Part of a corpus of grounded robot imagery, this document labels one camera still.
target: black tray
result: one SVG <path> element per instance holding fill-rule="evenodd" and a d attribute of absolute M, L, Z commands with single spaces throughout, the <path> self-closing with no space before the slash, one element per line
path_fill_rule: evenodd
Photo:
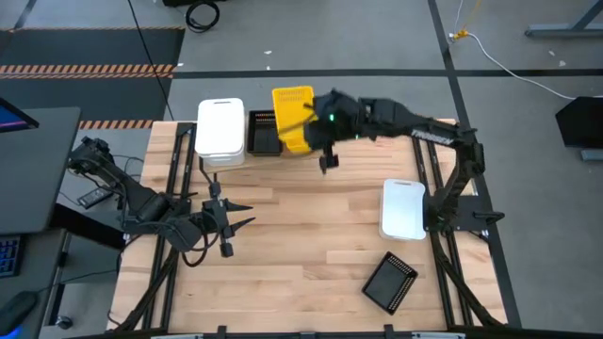
<path fill-rule="evenodd" d="M 368 278 L 362 293 L 393 315 L 417 276 L 414 269 L 388 252 Z"/>
<path fill-rule="evenodd" d="M 274 111 L 249 112 L 247 131 L 247 153 L 257 156 L 279 156 L 283 152 L 283 144 L 276 132 Z"/>

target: wooden tabletop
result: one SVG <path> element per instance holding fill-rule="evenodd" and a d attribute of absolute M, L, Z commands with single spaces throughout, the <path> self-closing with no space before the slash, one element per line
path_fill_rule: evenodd
<path fill-rule="evenodd" d="M 167 185 L 175 129 L 176 122 L 153 125 L 141 182 L 156 191 Z M 185 143 L 181 164 L 186 149 Z M 432 183 L 427 147 L 422 149 Z M 218 325 L 232 332 L 382 331 L 383 324 L 393 324 L 396 331 L 446 328 L 429 238 L 384 240 L 378 231 L 383 181 L 418 181 L 411 140 L 355 140 L 337 143 L 334 151 L 340 165 L 327 175 L 314 155 L 247 154 L 242 167 L 206 168 L 220 173 L 222 197 L 253 206 L 230 213 L 231 222 L 257 219 L 232 239 L 233 257 L 221 258 L 216 247 L 196 268 L 180 263 L 170 332 L 215 332 Z M 443 147 L 437 152 L 446 179 L 455 153 Z M 183 170 L 181 165 L 177 190 Z M 207 182 L 198 170 L 193 171 L 190 191 L 199 192 L 193 200 L 198 211 L 208 199 Z M 472 186 L 465 189 L 465 194 L 472 192 Z M 467 284 L 494 317 L 506 321 L 487 245 L 467 233 L 457 233 L 456 240 Z M 361 293 L 388 250 L 418 272 L 394 315 Z M 126 250 L 111 309 L 116 320 L 123 320 L 144 293 L 154 251 L 154 235 L 143 236 Z M 187 256 L 196 259 L 198 254 Z M 461 324 L 456 289 L 450 291 Z M 162 293 L 158 300 L 163 300 Z M 155 306 L 156 325 L 160 304 Z"/>

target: black desk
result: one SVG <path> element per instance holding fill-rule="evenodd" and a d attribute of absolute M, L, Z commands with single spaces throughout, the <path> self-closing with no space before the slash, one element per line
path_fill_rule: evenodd
<path fill-rule="evenodd" d="M 56 203 L 77 133 L 79 108 L 25 113 L 40 127 L 0 134 L 0 234 L 26 234 L 19 275 L 0 280 L 0 305 L 23 290 L 37 291 L 61 281 L 57 268 L 68 232 L 116 250 L 123 247 L 118 230 Z M 61 286 L 40 292 L 39 303 L 25 320 L 19 338 L 38 338 L 42 323 L 54 321 Z"/>

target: yellow bin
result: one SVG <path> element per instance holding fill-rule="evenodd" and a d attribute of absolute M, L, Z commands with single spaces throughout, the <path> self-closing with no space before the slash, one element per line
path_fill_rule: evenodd
<path fill-rule="evenodd" d="M 310 147 L 303 138 L 303 125 L 316 120 L 312 105 L 314 91 L 310 86 L 272 90 L 274 115 L 279 139 L 292 153 L 308 153 Z"/>

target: gray floor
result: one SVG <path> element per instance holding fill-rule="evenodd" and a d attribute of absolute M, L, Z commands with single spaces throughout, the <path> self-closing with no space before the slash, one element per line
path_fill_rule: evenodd
<path fill-rule="evenodd" d="M 25 0 L 0 4 L 0 27 L 10 28 Z M 160 1 L 133 0 L 141 25 L 182 24 L 182 14 Z M 484 1 L 470 31 L 491 55 L 513 69 L 603 68 L 603 40 L 530 40 L 528 24 L 571 22 L 589 0 Z M 451 30 L 457 0 L 437 0 Z M 466 0 L 466 18 L 475 0 Z M 220 3 L 214 30 L 186 33 L 179 72 L 443 69 L 432 18 L 423 0 L 232 0 Z M 124 0 L 38 0 L 27 26 L 130 26 Z M 451 47 L 457 69 L 495 69 L 471 39 Z M 536 79 L 568 95 L 603 94 L 600 77 Z M 462 78 L 463 96 L 478 138 L 485 145 L 486 179 L 493 204 L 507 217 L 499 223 L 524 327 L 603 332 L 603 165 L 579 160 L 563 147 L 555 113 L 566 101 L 512 78 Z M 247 109 L 268 108 L 279 86 L 332 87 L 353 95 L 400 100 L 415 112 L 456 118 L 445 78 L 315 77 L 174 80 L 170 104 L 178 120 L 192 119 L 206 98 L 239 97 Z M 148 131 L 101 131 L 114 153 L 143 156 Z M 132 164 L 130 172 L 139 170 Z M 70 197 L 92 189 L 66 177 Z M 110 209 L 108 202 L 98 209 Z M 115 253 L 98 254 L 95 265 L 113 265 Z M 93 294 L 86 304 L 78 298 Z M 70 287 L 61 312 L 77 329 L 45 329 L 42 338 L 98 332 L 105 326 L 111 282 Z"/>

